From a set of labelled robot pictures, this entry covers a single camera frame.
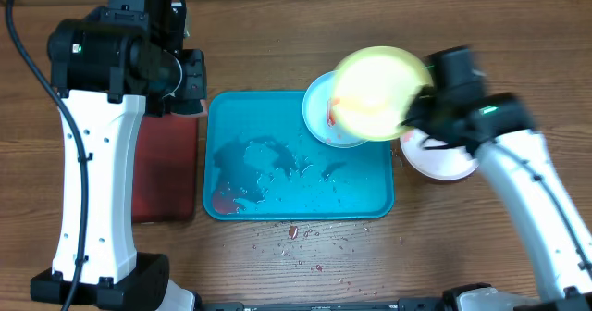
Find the dark green sponge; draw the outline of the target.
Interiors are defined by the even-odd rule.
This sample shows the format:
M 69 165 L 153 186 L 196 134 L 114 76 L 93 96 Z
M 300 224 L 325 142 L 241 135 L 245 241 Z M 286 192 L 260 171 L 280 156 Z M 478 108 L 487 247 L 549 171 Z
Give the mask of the dark green sponge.
M 208 115 L 207 102 L 204 99 L 175 102 L 170 112 L 184 118 L 202 118 Z

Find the white plate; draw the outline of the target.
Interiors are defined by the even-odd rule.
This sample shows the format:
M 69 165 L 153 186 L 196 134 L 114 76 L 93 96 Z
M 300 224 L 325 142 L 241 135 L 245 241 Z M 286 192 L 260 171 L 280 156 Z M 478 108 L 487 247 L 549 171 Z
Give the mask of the white plate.
M 457 181 L 476 171 L 478 162 L 463 148 L 427 150 L 431 146 L 443 146 L 442 141 L 429 139 L 414 129 L 400 137 L 400 146 L 405 159 L 424 176 L 439 181 Z

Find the yellow-green plate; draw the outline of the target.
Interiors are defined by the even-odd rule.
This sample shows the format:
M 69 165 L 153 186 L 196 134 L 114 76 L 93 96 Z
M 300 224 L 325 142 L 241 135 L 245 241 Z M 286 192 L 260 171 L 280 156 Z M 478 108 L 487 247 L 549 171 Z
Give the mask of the yellow-green plate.
M 336 66 L 328 112 L 336 125 L 362 140 L 394 140 L 412 129 L 403 124 L 411 103 L 433 84 L 428 67 L 410 52 L 366 47 Z

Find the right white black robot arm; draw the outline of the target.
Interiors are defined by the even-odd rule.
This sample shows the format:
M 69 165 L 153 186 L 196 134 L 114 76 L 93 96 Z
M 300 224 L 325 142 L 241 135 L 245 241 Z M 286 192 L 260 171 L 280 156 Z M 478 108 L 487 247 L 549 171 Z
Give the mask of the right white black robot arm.
M 487 284 L 444 292 L 445 310 L 588 310 L 591 233 L 562 185 L 546 140 L 513 93 L 487 94 L 485 77 L 466 46 L 427 58 L 432 81 L 413 99 L 402 122 L 463 148 L 503 202 L 522 239 L 536 279 L 537 299 Z

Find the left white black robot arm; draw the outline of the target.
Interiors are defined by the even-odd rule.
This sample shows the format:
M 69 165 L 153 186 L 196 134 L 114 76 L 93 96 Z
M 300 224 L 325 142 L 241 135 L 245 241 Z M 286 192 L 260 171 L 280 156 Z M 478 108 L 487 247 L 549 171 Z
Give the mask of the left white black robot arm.
M 65 149 L 61 234 L 31 280 L 37 302 L 103 310 L 196 310 L 200 296 L 169 275 L 132 233 L 136 143 L 146 116 L 204 110 L 204 56 L 183 48 L 185 0 L 108 0 L 50 35 L 51 87 Z

